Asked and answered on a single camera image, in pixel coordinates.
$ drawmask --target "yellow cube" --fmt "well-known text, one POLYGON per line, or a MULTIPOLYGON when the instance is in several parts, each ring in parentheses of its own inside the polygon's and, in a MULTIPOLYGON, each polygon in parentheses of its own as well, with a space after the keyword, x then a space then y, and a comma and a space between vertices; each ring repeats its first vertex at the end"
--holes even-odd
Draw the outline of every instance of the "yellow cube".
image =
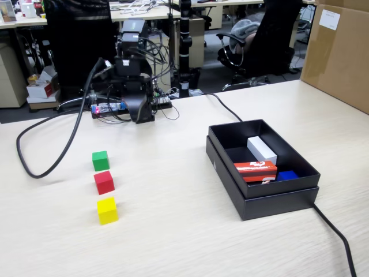
POLYGON ((99 214, 100 224, 104 225, 118 220, 115 200, 113 197, 106 198, 97 202, 97 213, 99 214))

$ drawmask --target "black pole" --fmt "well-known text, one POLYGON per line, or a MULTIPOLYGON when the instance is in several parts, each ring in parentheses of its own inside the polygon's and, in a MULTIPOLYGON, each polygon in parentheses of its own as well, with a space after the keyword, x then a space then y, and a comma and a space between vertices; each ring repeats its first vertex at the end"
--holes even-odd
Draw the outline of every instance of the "black pole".
POLYGON ((180 0, 180 22, 179 22, 179 97, 189 97, 190 85, 190 47, 192 38, 190 36, 190 10, 191 0, 180 0))

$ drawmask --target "box lid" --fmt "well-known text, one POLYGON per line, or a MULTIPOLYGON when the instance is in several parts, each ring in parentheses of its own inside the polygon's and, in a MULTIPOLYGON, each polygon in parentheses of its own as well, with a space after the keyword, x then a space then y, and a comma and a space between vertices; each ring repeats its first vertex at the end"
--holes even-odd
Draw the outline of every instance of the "box lid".
POLYGON ((329 5, 335 7, 341 7, 352 10, 362 10, 369 12, 369 1, 368 0, 316 0, 318 5, 329 5))

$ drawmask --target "black box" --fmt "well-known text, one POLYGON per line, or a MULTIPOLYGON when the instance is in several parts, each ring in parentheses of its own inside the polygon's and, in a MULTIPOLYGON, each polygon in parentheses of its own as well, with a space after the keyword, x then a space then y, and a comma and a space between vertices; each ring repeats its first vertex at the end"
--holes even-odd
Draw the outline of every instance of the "black box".
POLYGON ((210 126, 206 153, 243 220, 311 208, 318 194, 320 173, 261 119, 210 126), (246 183, 234 163, 257 161, 247 148, 255 136, 277 155, 278 172, 293 170, 299 178, 246 183))

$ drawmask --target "white label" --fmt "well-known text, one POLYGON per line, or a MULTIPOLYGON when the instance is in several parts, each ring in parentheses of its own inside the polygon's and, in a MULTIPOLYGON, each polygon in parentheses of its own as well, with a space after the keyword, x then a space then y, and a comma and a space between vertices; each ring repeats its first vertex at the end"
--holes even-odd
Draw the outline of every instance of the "white label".
POLYGON ((323 10, 319 25, 327 27, 332 30, 337 29, 338 21, 340 20, 339 13, 333 13, 328 10, 323 10))

